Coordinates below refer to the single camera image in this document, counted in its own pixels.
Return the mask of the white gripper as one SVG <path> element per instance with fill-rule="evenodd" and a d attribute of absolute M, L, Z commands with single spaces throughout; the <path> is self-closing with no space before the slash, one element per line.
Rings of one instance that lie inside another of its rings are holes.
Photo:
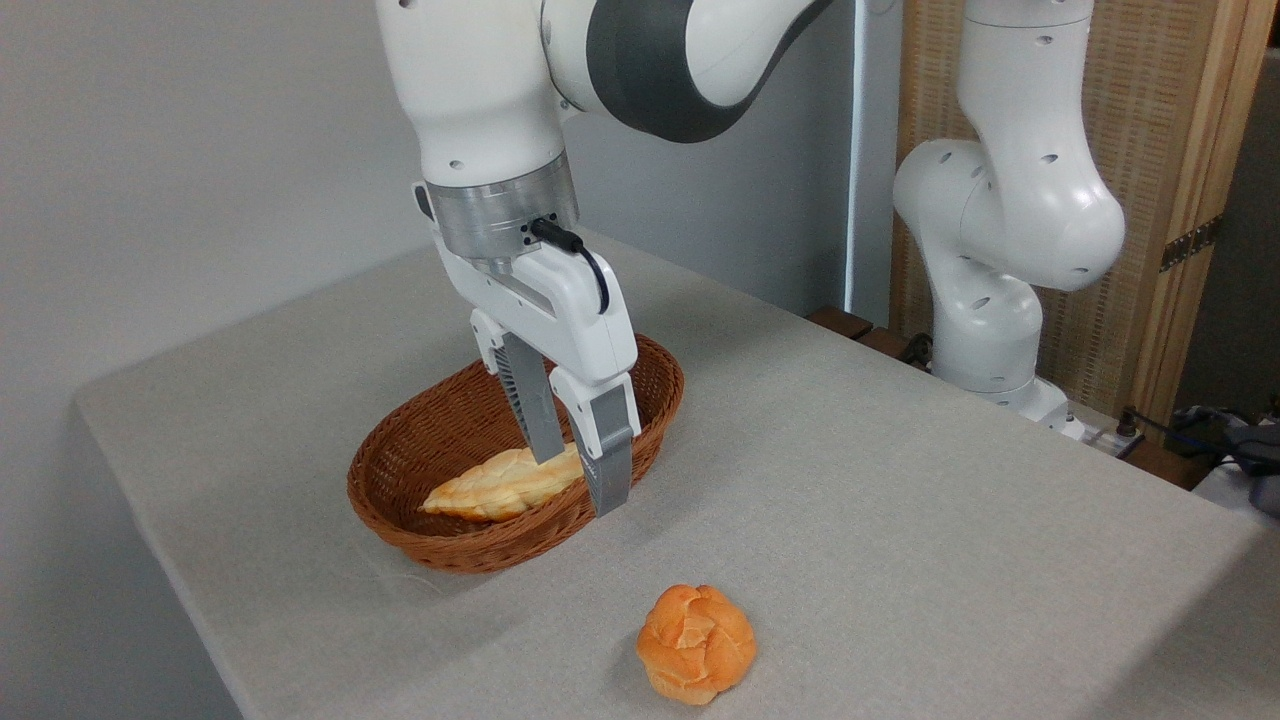
<path fill-rule="evenodd" d="M 616 274 L 573 232 L 570 192 L 417 183 L 415 197 L 535 461 L 564 451 L 553 389 L 568 411 L 595 515 L 626 503 L 641 433 L 628 374 L 637 350 Z M 550 383 L 544 359 L 561 366 Z"/>

